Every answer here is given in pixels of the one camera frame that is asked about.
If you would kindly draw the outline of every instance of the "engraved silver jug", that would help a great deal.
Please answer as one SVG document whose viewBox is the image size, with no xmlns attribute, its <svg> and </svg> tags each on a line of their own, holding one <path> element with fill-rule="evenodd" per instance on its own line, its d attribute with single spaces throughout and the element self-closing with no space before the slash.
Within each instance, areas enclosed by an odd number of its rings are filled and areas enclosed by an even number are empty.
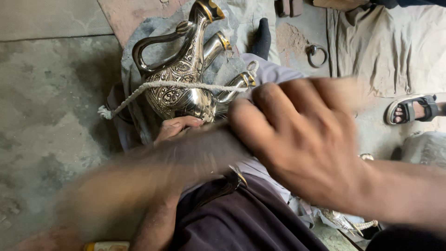
<svg viewBox="0 0 446 251">
<path fill-rule="evenodd" d="M 204 31 L 208 24 L 223 18 L 225 16 L 222 10 L 211 0 L 196 0 L 190 10 L 189 20 L 180 22 L 175 32 L 138 41 L 133 47 L 132 56 L 142 81 L 201 83 L 202 73 L 212 60 L 222 51 L 232 49 L 220 31 L 203 45 Z M 185 40 L 173 57 L 152 65 L 144 63 L 142 51 L 145 47 L 154 43 L 171 42 L 181 37 L 185 37 Z M 247 72 L 236 76 L 228 84 L 239 88 L 253 85 L 254 79 Z M 214 95 L 207 89 L 178 86 L 153 87 L 144 92 L 147 101 L 162 119 L 191 115 L 207 123 L 214 122 L 219 117 L 224 118 L 228 104 L 236 94 L 224 91 Z"/>
</svg>

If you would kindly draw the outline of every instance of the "white rope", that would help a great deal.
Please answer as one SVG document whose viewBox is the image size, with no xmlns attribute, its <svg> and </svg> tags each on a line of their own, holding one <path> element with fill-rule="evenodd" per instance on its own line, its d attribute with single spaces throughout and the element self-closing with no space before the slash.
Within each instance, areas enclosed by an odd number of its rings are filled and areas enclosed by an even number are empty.
<svg viewBox="0 0 446 251">
<path fill-rule="evenodd" d="M 257 76 L 256 71 L 259 68 L 259 62 L 257 60 L 252 61 L 249 63 L 248 67 L 246 67 L 246 70 L 248 73 L 253 76 L 254 78 Z M 235 92 L 245 92 L 248 88 L 239 88 L 235 86 L 221 86 L 216 84 L 205 84 L 205 83 L 184 83 L 184 82 L 175 82 L 175 81 L 155 81 L 155 82 L 149 82 L 144 83 L 138 89 L 136 89 L 124 102 L 122 102 L 118 108 L 116 108 L 113 111 L 110 111 L 105 107 L 105 105 L 99 107 L 98 113 L 99 116 L 105 119 L 112 119 L 116 114 L 118 114 L 124 107 L 126 107 L 130 102 L 136 99 L 141 93 L 143 93 L 144 90 L 148 88 L 153 87 L 161 87 L 161 86 L 178 86 L 183 88 L 201 88 L 201 89 L 207 89 L 211 91 L 235 91 Z"/>
<path fill-rule="evenodd" d="M 246 70 L 253 78 L 257 77 L 256 72 L 258 69 L 259 69 L 259 61 L 257 60 L 251 61 L 251 63 L 249 63 L 249 65 L 246 67 Z"/>
</svg>

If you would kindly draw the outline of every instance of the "blurred hand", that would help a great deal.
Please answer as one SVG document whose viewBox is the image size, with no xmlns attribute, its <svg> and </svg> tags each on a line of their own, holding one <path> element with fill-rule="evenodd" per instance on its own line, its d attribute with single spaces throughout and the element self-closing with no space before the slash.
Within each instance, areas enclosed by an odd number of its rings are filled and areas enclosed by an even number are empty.
<svg viewBox="0 0 446 251">
<path fill-rule="evenodd" d="M 271 177 L 310 203 L 352 213 L 373 169 L 357 157 L 351 111 L 331 79 L 267 83 L 232 102 L 231 126 Z"/>
<path fill-rule="evenodd" d="M 203 120 L 193 116 L 176 117 L 173 119 L 164 120 L 161 124 L 160 133 L 153 144 L 157 145 L 161 141 L 168 140 L 169 138 L 176 136 L 186 127 L 194 128 L 202 125 Z"/>
</svg>

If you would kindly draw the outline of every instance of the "sawdust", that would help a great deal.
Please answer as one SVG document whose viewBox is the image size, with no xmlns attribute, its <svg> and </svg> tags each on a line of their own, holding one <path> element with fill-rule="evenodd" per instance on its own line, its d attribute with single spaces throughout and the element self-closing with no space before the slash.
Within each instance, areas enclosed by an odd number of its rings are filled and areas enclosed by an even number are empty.
<svg viewBox="0 0 446 251">
<path fill-rule="evenodd" d="M 276 46 L 279 53 L 285 53 L 285 60 L 289 66 L 289 57 L 294 52 L 294 57 L 303 55 L 305 48 L 310 45 L 308 39 L 299 30 L 289 23 L 281 23 L 276 28 Z"/>
</svg>

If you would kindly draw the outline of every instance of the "gray sandal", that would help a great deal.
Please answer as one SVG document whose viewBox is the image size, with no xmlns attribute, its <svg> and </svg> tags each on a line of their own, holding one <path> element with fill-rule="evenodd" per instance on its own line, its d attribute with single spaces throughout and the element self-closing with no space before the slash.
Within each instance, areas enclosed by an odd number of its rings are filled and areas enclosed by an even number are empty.
<svg viewBox="0 0 446 251">
<path fill-rule="evenodd" d="M 387 123 L 391 125 L 405 124 L 415 120 L 418 121 L 432 121 L 438 115 L 438 106 L 435 103 L 437 96 L 433 95 L 414 95 L 404 97 L 392 102 L 387 109 Z M 424 117 L 415 118 L 415 110 L 413 109 L 413 103 L 418 102 L 424 108 Z M 402 109 L 403 115 L 401 115 L 401 122 L 393 122 L 395 119 L 395 110 L 397 108 Z"/>
</svg>

